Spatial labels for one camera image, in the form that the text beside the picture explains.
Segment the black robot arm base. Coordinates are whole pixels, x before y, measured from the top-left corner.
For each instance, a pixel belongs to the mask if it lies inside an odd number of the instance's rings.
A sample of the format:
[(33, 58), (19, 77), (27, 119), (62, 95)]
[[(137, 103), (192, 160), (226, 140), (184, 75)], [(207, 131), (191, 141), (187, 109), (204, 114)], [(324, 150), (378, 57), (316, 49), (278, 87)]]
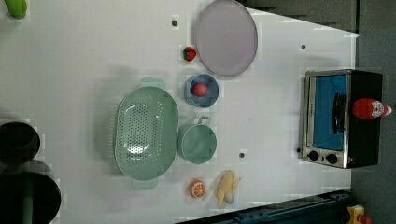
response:
[(62, 195), (52, 170), (35, 160), (41, 140), (29, 124), (1, 125), (1, 224), (50, 224)]

